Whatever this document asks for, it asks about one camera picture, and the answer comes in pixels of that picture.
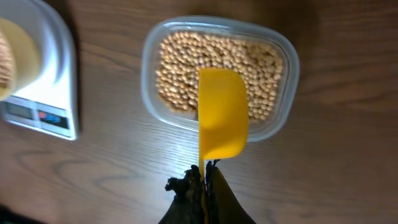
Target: yellow spatula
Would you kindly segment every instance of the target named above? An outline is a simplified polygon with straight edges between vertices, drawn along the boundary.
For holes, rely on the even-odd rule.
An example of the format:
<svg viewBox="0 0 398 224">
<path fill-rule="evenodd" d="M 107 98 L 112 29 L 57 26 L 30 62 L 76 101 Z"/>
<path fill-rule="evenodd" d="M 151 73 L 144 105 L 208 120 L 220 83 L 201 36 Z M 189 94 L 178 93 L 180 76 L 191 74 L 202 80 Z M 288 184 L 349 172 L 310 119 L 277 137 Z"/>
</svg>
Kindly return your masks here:
<svg viewBox="0 0 398 224">
<path fill-rule="evenodd" d="M 204 178 L 205 159 L 234 157 L 244 149 L 248 138 L 248 101 L 243 80 L 226 68 L 199 71 L 198 97 L 199 170 Z"/>
</svg>

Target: rectangular container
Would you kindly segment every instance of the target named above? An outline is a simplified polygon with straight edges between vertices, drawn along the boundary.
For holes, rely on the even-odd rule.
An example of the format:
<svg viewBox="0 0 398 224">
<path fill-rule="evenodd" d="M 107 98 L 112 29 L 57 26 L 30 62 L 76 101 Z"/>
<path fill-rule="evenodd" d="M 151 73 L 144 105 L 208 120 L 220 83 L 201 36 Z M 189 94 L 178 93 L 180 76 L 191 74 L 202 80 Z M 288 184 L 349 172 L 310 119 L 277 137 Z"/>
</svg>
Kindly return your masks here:
<svg viewBox="0 0 398 224">
<path fill-rule="evenodd" d="M 160 43 L 175 32 L 201 32 L 232 39 L 256 40 L 271 44 L 284 60 L 277 98 L 265 121 L 249 125 L 248 141 L 260 141 L 278 132 L 286 122 L 300 75 L 299 56 L 293 45 L 280 33 L 254 24 L 210 16 L 184 16 L 156 25 L 148 35 L 142 56 L 141 93 L 149 112 L 157 119 L 191 131 L 198 131 L 195 114 L 172 112 L 157 96 L 156 73 L 160 68 Z"/>
</svg>

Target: cream-colored bowl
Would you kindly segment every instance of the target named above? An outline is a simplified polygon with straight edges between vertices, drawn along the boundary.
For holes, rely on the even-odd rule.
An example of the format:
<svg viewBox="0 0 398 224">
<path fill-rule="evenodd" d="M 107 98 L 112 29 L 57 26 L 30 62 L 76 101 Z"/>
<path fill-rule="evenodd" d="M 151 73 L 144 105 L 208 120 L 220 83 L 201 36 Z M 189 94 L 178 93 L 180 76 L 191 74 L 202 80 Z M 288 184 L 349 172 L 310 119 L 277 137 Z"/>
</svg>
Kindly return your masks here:
<svg viewBox="0 0 398 224">
<path fill-rule="evenodd" d="M 9 83 L 0 85 L 1 101 L 35 81 L 42 63 L 36 43 L 17 24 L 0 18 L 0 39 L 4 40 L 13 61 Z"/>
</svg>

